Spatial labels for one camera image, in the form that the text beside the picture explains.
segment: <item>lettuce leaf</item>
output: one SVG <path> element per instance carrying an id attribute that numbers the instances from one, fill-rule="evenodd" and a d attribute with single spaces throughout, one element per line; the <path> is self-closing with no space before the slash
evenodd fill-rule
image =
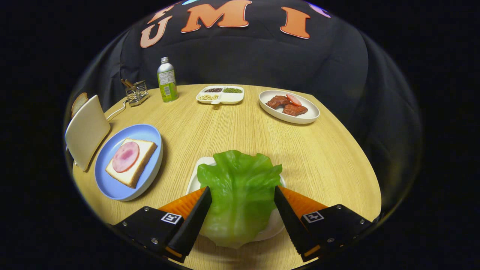
<path id="1" fill-rule="evenodd" d="M 262 154 L 236 150 L 214 154 L 216 165 L 198 166 L 201 187 L 209 186 L 212 205 L 200 233 L 218 246 L 239 248 L 265 229 L 276 208 L 275 186 L 282 165 L 273 166 Z"/>

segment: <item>table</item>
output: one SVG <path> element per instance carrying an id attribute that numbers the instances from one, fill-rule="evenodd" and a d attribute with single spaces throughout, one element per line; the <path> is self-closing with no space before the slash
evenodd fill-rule
<path id="1" fill-rule="evenodd" d="M 202 104 L 195 100 L 205 86 L 178 86 L 179 99 L 164 103 L 159 89 L 150 98 L 130 107 L 109 122 L 111 131 L 83 172 L 73 166 L 74 181 L 86 202 L 103 222 L 116 224 L 142 206 L 159 208 L 185 195 L 193 167 L 200 157 L 235 149 L 262 153 L 273 165 L 282 164 L 287 188 L 327 206 L 343 204 L 369 221 L 380 214 L 380 187 L 367 157 L 341 122 L 315 97 L 298 94 L 315 104 L 320 117 L 311 124 L 292 124 L 265 112 L 258 95 L 270 87 L 241 86 L 243 101 L 235 105 Z M 122 107 L 119 101 L 105 116 Z M 139 123 L 156 127 L 162 135 L 164 156 L 151 186 L 138 198 L 120 202 L 98 189 L 94 166 L 99 150 L 121 129 Z M 217 247 L 198 236 L 183 266 L 192 269 L 275 269 L 304 265 L 283 230 L 277 236 L 247 243 L 240 249 Z"/>

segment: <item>beans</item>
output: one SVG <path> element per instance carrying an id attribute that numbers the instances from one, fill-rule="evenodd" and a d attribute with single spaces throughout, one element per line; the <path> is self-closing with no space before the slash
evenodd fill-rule
<path id="1" fill-rule="evenodd" d="M 218 93 L 218 92 L 222 92 L 222 89 L 221 88 L 212 88 L 212 89 L 208 89 L 205 91 L 205 93 Z"/>
<path id="2" fill-rule="evenodd" d="M 211 96 L 211 95 L 203 95 L 203 96 L 199 96 L 198 99 L 202 99 L 202 100 L 215 100 L 218 98 L 218 95 L 214 95 L 214 96 Z"/>
<path id="3" fill-rule="evenodd" d="M 241 94 L 241 90 L 240 89 L 236 89 L 236 88 L 225 88 L 225 90 L 223 90 L 224 93 L 239 93 Z"/>

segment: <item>bottle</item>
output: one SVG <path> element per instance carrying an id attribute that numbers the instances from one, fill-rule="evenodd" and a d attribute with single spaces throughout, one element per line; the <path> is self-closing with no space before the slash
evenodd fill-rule
<path id="1" fill-rule="evenodd" d="M 162 93 L 163 102 L 171 102 L 178 99 L 177 82 L 175 81 L 175 71 L 172 64 L 168 62 L 168 57 L 163 57 L 160 66 L 156 71 L 158 77 L 158 86 Z"/>

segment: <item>bottle label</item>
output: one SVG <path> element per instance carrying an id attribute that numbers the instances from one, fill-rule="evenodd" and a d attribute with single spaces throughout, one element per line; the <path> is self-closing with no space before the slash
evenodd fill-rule
<path id="1" fill-rule="evenodd" d="M 159 73 L 158 78 L 160 80 L 160 85 L 166 85 L 175 82 L 175 75 L 173 73 L 173 70 Z"/>
<path id="2" fill-rule="evenodd" d="M 164 102 L 174 101 L 178 98 L 175 73 L 173 70 L 158 73 L 158 84 Z"/>

